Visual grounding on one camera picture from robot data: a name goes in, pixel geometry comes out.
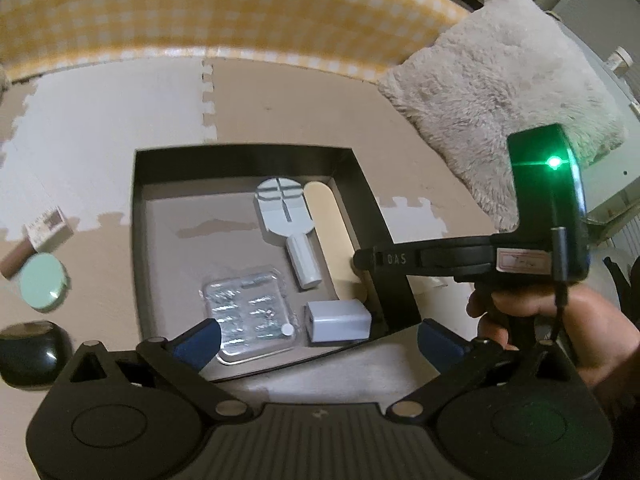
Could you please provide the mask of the person's right hand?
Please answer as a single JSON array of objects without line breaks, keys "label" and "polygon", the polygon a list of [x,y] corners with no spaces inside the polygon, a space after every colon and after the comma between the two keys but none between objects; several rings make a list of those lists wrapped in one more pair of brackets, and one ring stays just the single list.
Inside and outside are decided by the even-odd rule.
[{"label": "person's right hand", "polygon": [[[551,286],[520,292],[472,293],[466,310],[478,321],[478,334],[513,350],[510,330],[489,311],[516,318],[555,315]],[[608,410],[617,413],[639,403],[639,330],[620,310],[585,284],[570,286],[563,313],[568,340],[577,356],[577,371]]]}]

